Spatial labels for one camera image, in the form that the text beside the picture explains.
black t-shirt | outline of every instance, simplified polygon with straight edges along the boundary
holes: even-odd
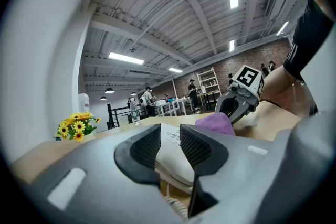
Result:
[[[191,89],[196,89],[195,85],[189,84],[188,90],[190,91]],[[196,91],[192,91],[189,93],[189,96],[195,96],[195,95],[197,95]]]
[[[314,0],[308,0],[305,13],[295,28],[292,48],[283,67],[293,77],[303,80],[300,72],[322,46],[333,25]]]

black railing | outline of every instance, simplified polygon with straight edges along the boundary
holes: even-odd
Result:
[[[139,107],[138,110],[139,110],[139,114],[140,114],[140,119],[145,119],[145,118],[149,117],[148,109],[140,106],[139,104],[138,104],[138,107]],[[125,109],[128,109],[128,111],[121,112],[121,113],[117,112],[117,111],[125,110]],[[109,122],[107,122],[108,129],[112,129],[112,128],[120,126],[118,116],[121,116],[121,115],[126,115],[127,114],[129,123],[132,123],[132,118],[131,118],[130,110],[129,110],[128,106],[125,106],[123,108],[111,109],[111,104],[107,104],[107,110],[109,112]]]

white bottle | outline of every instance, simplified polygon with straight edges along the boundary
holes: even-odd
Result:
[[[140,125],[139,110],[138,110],[138,106],[137,106],[134,98],[131,98],[130,110],[131,110],[131,116],[132,116],[133,124],[135,126],[139,126]]]

floor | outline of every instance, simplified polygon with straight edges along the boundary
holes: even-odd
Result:
[[[307,85],[304,84],[302,86],[300,82],[295,82],[294,86],[291,86],[285,92],[279,94],[270,101],[278,104],[283,109],[301,118],[308,117],[310,107],[314,105],[314,100],[308,90]],[[208,111],[205,109],[205,106],[203,106],[200,107],[198,111],[201,114],[215,112],[215,106],[212,105],[211,109],[209,109]],[[177,110],[176,112],[178,116],[184,115],[181,110]],[[196,111],[191,111],[190,109],[186,108],[186,112],[187,115],[191,115],[194,114]]]

brick wall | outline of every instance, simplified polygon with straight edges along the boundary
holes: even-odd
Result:
[[[234,55],[230,58],[218,61],[209,66],[200,68],[196,71],[174,79],[177,96],[181,98],[183,96],[189,95],[188,85],[190,79],[195,80],[194,84],[197,88],[199,88],[200,85],[196,73],[208,71],[211,67],[213,67],[216,72],[218,83],[221,88],[220,90],[223,94],[229,85],[228,74],[232,73],[234,75],[236,72],[238,72],[243,64],[260,70],[260,66],[262,63],[268,65],[270,61],[274,61],[277,64],[277,67],[279,67],[285,61],[289,51],[290,45],[288,43],[288,40],[280,39],[259,46],[257,48],[242,52],[238,55]],[[154,95],[156,95],[158,100],[164,98],[164,93],[169,94],[169,97],[175,96],[173,84],[171,81],[153,88],[153,93]]]

